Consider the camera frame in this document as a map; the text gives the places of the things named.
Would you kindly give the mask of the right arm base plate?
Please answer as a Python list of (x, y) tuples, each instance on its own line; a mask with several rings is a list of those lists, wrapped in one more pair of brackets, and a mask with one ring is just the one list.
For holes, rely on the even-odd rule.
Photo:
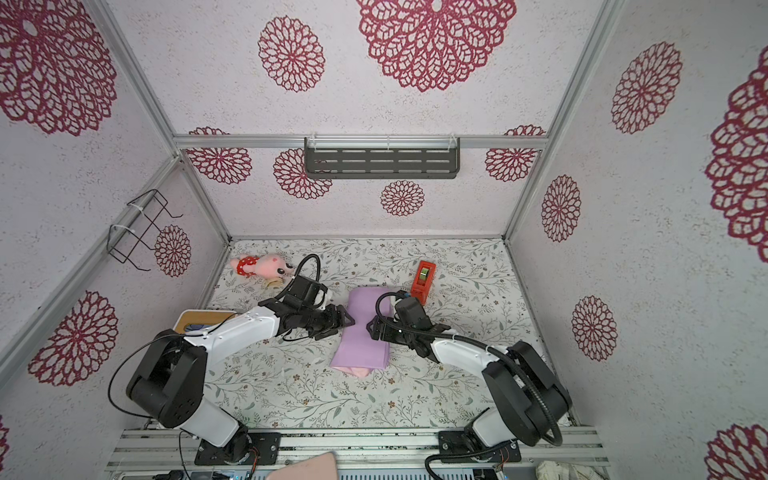
[(522, 455), (516, 440), (494, 450), (474, 434), (458, 430), (438, 432), (439, 460), (444, 463), (519, 463)]

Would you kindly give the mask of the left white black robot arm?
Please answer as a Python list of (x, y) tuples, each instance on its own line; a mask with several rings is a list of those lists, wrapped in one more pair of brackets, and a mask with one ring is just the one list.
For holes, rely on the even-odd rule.
[(143, 357), (126, 385), (127, 398), (142, 411), (130, 412), (117, 405), (113, 381), (107, 387), (108, 402), (121, 413), (155, 420), (228, 450), (231, 456), (242, 456), (250, 444), (248, 428), (206, 399), (207, 368), (253, 344), (297, 329), (304, 330), (307, 339), (322, 340), (353, 326), (355, 320), (347, 309), (332, 303), (320, 274), (320, 257), (309, 254), (288, 284), (256, 307), (193, 333), (172, 329), (158, 333), (134, 352)]

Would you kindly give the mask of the pink wrapping paper sheet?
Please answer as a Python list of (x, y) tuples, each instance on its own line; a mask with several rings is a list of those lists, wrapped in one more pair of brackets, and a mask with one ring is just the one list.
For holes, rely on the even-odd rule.
[(355, 324), (343, 329), (339, 347), (330, 363), (333, 369), (363, 378), (389, 366), (389, 344), (372, 339), (367, 330), (367, 324), (376, 317), (376, 301), (388, 292), (386, 287), (358, 287), (349, 293), (346, 310)]

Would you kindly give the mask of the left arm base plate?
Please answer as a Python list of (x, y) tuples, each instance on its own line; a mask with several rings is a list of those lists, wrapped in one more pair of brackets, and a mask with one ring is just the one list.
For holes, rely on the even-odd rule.
[(217, 447), (202, 440), (194, 464), (219, 465), (275, 465), (280, 449), (280, 433), (238, 432), (224, 446)]

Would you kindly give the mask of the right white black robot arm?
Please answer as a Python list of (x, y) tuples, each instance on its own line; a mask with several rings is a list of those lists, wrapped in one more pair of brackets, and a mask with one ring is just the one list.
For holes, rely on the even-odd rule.
[(569, 392), (532, 345), (518, 341), (502, 349), (436, 324), (418, 299), (386, 292), (374, 304), (367, 330), (372, 339), (408, 347), (419, 357), (480, 378), (493, 405), (468, 425), (478, 446), (507, 441), (535, 446), (563, 444), (559, 421), (572, 407)]

